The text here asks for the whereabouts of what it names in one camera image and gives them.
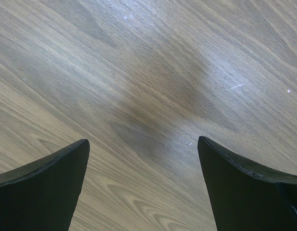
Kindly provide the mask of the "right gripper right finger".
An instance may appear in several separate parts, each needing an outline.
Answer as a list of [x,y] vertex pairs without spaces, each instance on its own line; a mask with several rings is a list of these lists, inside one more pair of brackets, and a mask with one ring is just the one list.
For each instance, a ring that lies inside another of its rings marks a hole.
[[297,231],[297,175],[200,136],[198,155],[219,231]]

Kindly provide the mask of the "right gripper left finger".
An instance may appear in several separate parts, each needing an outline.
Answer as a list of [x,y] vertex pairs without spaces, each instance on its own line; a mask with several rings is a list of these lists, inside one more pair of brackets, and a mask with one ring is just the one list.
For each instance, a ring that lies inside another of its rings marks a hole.
[[90,144],[78,140],[0,174],[0,231],[67,231],[87,169]]

